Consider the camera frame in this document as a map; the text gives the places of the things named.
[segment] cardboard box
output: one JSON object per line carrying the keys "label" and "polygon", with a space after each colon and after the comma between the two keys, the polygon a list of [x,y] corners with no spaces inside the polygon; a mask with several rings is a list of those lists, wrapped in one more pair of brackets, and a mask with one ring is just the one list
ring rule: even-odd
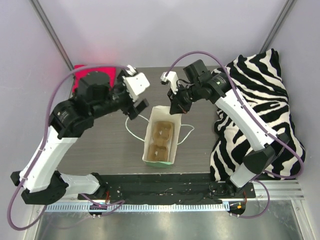
{"label": "cardboard box", "polygon": [[[144,151],[142,160],[151,167],[165,168],[170,167],[175,162],[176,152],[178,147],[179,133],[181,128],[182,114],[170,115],[169,106],[154,106],[151,111],[148,126],[146,127],[146,133],[144,138]],[[149,161],[148,152],[149,147],[154,143],[153,141],[153,129],[156,122],[168,121],[173,123],[172,138],[168,142],[168,161]]]}

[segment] red object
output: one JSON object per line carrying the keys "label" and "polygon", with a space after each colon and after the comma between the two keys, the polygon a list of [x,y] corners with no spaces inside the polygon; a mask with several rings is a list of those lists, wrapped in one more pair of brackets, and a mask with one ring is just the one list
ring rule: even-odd
{"label": "red object", "polygon": [[[74,68],[80,68],[83,67],[85,65],[75,65]],[[99,72],[103,72],[109,75],[110,77],[110,86],[113,87],[115,84],[115,79],[116,79],[116,68],[115,67],[97,67],[97,68],[92,68],[92,69],[86,69],[86,70],[82,70],[79,71],[77,73],[75,73],[75,81],[74,81],[74,85],[72,87],[72,92],[74,93],[76,88],[79,85],[79,80],[80,78],[83,78],[84,76],[86,76],[88,73],[93,72],[93,71],[99,71]]]}

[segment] zebra print blanket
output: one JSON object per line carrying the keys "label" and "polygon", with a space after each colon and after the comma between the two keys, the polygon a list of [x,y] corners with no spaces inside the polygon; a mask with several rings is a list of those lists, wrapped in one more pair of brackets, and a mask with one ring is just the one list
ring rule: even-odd
{"label": "zebra print blanket", "polygon": [[[238,56],[226,66],[234,83],[253,110],[278,134],[286,132],[288,145],[305,160],[305,149],[295,137],[295,125],[288,104],[288,93],[281,79],[278,52],[274,49],[250,57]],[[221,73],[217,68],[212,75]],[[224,181],[252,151],[247,138],[234,122],[221,110],[214,131],[219,139],[210,156],[210,174],[213,181]],[[284,150],[266,170],[283,176],[292,176],[300,170],[296,157]]]}

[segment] gray floor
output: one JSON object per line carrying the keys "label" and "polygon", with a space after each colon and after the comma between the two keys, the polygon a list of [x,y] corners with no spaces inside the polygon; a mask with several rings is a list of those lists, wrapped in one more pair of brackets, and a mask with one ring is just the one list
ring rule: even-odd
{"label": "gray floor", "polygon": [[[248,202],[246,215],[262,211],[266,202]],[[237,219],[227,212],[115,213],[87,219],[87,213],[46,213],[35,240],[302,240],[291,201],[272,201],[255,219]]]}
{"label": "gray floor", "polygon": [[[160,76],[168,68],[140,68],[148,78],[151,86],[145,93],[150,106],[142,112],[149,118],[152,107],[169,106],[167,97],[169,85],[160,83]],[[181,67],[175,69],[178,76],[186,79]],[[169,169],[151,168],[142,161],[144,143],[134,138],[125,128],[126,116],[115,112],[94,122],[64,156],[59,171],[65,174],[84,175],[92,172],[106,174],[133,173],[198,173],[209,172],[211,150],[217,140],[212,125],[217,119],[216,107],[202,100],[196,102],[191,111],[182,116],[182,124],[189,124],[195,130],[178,146],[175,163]],[[129,129],[144,138],[147,121],[138,117],[128,122]],[[187,126],[181,127],[179,139],[189,132]]]}

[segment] white rope handle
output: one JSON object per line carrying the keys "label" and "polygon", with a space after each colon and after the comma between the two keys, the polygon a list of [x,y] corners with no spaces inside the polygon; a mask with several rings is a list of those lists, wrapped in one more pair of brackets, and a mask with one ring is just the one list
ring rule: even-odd
{"label": "white rope handle", "polygon": [[[141,117],[141,118],[143,118],[144,120],[146,120],[147,122],[149,122],[149,119],[147,119],[146,117],[144,117],[144,116],[142,116],[142,115],[140,115],[140,114],[139,114],[139,117]],[[142,139],[141,137],[138,137],[138,136],[135,135],[132,131],[130,131],[130,129],[128,128],[128,120],[129,120],[129,117],[127,117],[126,120],[125,120],[125,128],[126,128],[126,130],[127,130],[132,136],[134,136],[136,139],[139,139],[140,141],[144,142],[144,141],[145,141],[144,139]],[[178,145],[182,144],[182,143],[187,139],[187,137],[189,137],[189,135],[191,134],[191,132],[192,132],[193,130],[195,130],[195,127],[192,126],[192,125],[189,125],[189,124],[182,124],[181,127],[182,127],[182,126],[191,127],[192,129],[188,132],[188,134],[184,137],[184,139],[182,139],[182,141],[178,143]]]}

